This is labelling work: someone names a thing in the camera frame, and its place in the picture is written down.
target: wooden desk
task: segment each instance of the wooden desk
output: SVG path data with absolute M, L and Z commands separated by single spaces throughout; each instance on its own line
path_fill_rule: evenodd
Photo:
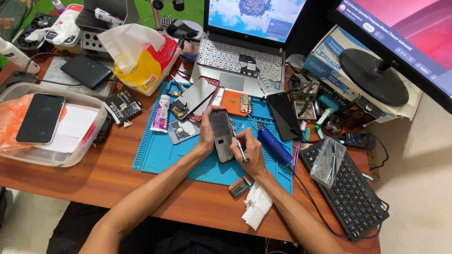
M 51 57 L 36 60 L 41 66 L 38 75 L 40 78 L 44 76 L 51 60 Z M 175 66 L 182 71 L 193 68 L 192 64 L 180 59 Z M 16 69 L 18 68 L 14 64 L 9 63 L 0 72 L 0 82 Z M 289 77 L 292 70 L 288 68 L 287 71 L 286 76 Z M 189 79 L 183 79 L 175 68 L 171 73 L 178 81 L 187 82 Z M 52 168 L 0 157 L 0 186 L 100 207 L 112 207 L 129 192 L 155 176 L 132 170 L 132 163 L 158 93 L 151 97 L 134 94 L 143 104 L 143 113 L 132 119 L 133 125 L 128 128 L 113 125 L 106 142 L 96 147 L 91 146 L 81 162 L 69 168 Z M 312 132 L 311 140 L 318 139 L 316 135 Z M 365 152 L 354 149 L 348 151 L 359 169 L 368 173 Z M 317 184 L 309 177 L 300 159 L 297 174 L 330 226 L 343 234 Z M 296 178 L 293 178 L 293 196 L 320 220 Z M 294 240 L 275 206 L 257 231 L 248 227 L 241 219 L 245 212 L 242 200 L 243 198 L 235 201 L 225 185 L 185 179 L 152 216 L 274 239 Z M 343 238 L 337 238 L 337 241 L 347 252 L 380 253 L 378 238 L 361 240 L 357 243 L 351 243 Z

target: white bottle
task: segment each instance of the white bottle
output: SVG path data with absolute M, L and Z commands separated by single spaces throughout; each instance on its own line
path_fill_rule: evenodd
M 25 70 L 25 66 L 30 60 L 30 58 L 18 48 L 16 48 L 16 46 L 11 44 L 10 42 L 5 41 L 2 38 L 0 38 L 0 54 L 4 55 L 11 62 L 15 63 L 23 70 Z M 30 65 L 28 66 L 27 72 L 30 74 L 36 74 L 40 69 L 41 68 L 35 62 L 31 61 Z

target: hand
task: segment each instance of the hand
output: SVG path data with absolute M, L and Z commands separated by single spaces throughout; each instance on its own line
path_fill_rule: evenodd
M 246 144 L 244 153 L 246 158 L 250 160 L 247 164 L 243 164 L 243 156 L 237 146 L 237 139 L 243 146 Z M 251 128 L 246 128 L 244 131 L 237 133 L 236 138 L 232 138 L 230 149 L 234 153 L 235 159 L 254 180 L 267 172 L 264 155 L 262 153 L 262 143 L 253 136 Z
M 202 113 L 202 119 L 201 119 L 201 130 L 199 138 L 199 142 L 197 144 L 197 147 L 203 151 L 206 155 L 210 154 L 213 151 L 213 144 L 215 143 L 215 138 L 213 136 L 213 130 L 212 126 L 209 122 L 209 115 L 212 112 L 212 110 L 221 110 L 226 109 L 222 106 L 207 106 L 206 110 Z

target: monitor stand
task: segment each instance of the monitor stand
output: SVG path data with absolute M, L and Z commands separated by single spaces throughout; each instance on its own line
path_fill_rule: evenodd
M 342 51 L 339 62 L 345 74 L 375 99 L 396 107 L 408 102 L 408 90 L 389 63 L 355 48 Z

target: laptop touchpad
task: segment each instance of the laptop touchpad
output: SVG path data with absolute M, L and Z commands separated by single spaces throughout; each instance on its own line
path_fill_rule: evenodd
M 220 86 L 243 92 L 244 85 L 245 85 L 244 77 L 220 73 Z

